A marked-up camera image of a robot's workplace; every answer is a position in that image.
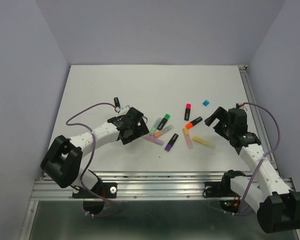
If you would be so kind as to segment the blue highlighter cap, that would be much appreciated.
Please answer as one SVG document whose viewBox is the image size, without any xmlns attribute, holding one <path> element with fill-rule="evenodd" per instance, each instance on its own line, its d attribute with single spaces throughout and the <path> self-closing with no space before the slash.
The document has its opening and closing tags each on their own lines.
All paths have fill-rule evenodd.
<svg viewBox="0 0 300 240">
<path fill-rule="evenodd" d="M 205 100 L 203 103 L 202 103 L 204 106 L 208 106 L 210 104 L 210 102 L 208 100 Z"/>
</svg>

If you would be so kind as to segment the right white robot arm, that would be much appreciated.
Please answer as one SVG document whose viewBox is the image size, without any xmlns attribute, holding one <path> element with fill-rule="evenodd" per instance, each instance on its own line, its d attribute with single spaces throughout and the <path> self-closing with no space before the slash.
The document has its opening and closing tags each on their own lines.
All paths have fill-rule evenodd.
<svg viewBox="0 0 300 240">
<path fill-rule="evenodd" d="M 205 119 L 214 131 L 235 149 L 252 172 L 248 177 L 242 171 L 229 170 L 219 182 L 206 182 L 205 198 L 240 196 L 256 213 L 261 229 L 276 233 L 300 229 L 300 192 L 293 191 L 277 173 L 264 152 L 260 139 L 248 131 L 247 113 L 240 106 L 228 110 L 218 107 Z"/>
</svg>

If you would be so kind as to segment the pastel green highlighter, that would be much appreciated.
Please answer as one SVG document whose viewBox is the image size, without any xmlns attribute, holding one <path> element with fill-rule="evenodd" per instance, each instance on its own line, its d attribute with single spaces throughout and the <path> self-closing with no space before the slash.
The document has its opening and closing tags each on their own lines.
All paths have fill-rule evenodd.
<svg viewBox="0 0 300 240">
<path fill-rule="evenodd" d="M 162 121 L 162 118 L 158 117 L 157 120 L 154 122 L 152 128 L 149 131 L 150 136 L 153 136 L 155 134 L 155 132 L 157 131 L 157 128 L 158 128 L 159 124 L 161 123 L 161 121 Z"/>
</svg>

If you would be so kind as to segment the black highlighter purple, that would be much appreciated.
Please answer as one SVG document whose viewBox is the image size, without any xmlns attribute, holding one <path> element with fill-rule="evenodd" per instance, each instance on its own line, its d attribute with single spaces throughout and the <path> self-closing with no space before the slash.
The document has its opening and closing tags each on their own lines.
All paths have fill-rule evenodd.
<svg viewBox="0 0 300 240">
<path fill-rule="evenodd" d="M 164 150 L 169 152 L 173 145 L 175 144 L 176 140 L 178 139 L 179 135 L 177 133 L 174 133 L 167 145 L 165 146 Z"/>
</svg>

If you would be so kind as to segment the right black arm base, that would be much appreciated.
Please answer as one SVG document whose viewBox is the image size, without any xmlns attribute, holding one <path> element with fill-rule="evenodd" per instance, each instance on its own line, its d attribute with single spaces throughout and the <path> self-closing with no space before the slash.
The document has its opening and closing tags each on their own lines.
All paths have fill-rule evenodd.
<svg viewBox="0 0 300 240">
<path fill-rule="evenodd" d="M 231 190 L 229 184 L 223 184 L 221 181 L 206 181 L 203 190 L 204 198 L 234 198 L 243 196 L 242 193 L 235 193 Z"/>
</svg>

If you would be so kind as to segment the pastel purple highlighter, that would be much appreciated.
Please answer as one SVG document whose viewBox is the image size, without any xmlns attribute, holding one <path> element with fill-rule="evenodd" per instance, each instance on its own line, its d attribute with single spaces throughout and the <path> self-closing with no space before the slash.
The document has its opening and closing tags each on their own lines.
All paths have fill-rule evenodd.
<svg viewBox="0 0 300 240">
<path fill-rule="evenodd" d="M 163 140 L 155 138 L 154 136 L 151 136 L 151 135 L 145 135 L 142 138 L 145 139 L 145 140 L 147 140 L 147 141 L 149 141 L 149 142 L 157 144 L 159 146 L 163 146 L 164 145 L 164 141 Z"/>
</svg>

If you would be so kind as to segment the black highlighter blue tip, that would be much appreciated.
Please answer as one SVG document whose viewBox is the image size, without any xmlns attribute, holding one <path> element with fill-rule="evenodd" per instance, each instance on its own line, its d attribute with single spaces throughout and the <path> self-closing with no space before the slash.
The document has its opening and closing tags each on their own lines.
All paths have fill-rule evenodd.
<svg viewBox="0 0 300 240">
<path fill-rule="evenodd" d="M 119 98 L 115 97 L 113 100 L 114 100 L 115 107 L 120 109 L 121 108 L 121 104 L 120 104 Z"/>
</svg>

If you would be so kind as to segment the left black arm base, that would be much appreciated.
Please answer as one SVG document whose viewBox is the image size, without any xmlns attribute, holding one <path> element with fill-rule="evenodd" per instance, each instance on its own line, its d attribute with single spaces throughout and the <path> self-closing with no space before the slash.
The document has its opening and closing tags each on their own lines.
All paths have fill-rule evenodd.
<svg viewBox="0 0 300 240">
<path fill-rule="evenodd" d="M 115 199 L 117 197 L 118 184 L 116 182 L 98 182 L 90 191 L 91 194 L 83 187 L 77 187 L 78 190 L 73 189 L 72 198 L 74 199 L 95 199 L 95 195 L 99 195 L 107 199 Z"/>
</svg>

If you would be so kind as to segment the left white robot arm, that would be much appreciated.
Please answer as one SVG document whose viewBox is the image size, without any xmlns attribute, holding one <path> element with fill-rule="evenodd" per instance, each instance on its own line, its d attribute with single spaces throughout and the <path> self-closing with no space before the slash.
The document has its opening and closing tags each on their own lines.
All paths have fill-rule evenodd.
<svg viewBox="0 0 300 240">
<path fill-rule="evenodd" d="M 101 193 L 101 179 L 82 167 L 82 159 L 93 154 L 96 149 L 114 142 L 123 145 L 149 133 L 144 114 L 134 107 L 126 106 L 118 116 L 108 119 L 95 129 L 86 133 L 66 138 L 56 137 L 45 154 L 40 168 L 64 189 L 69 186 L 81 187 L 90 197 Z"/>
</svg>

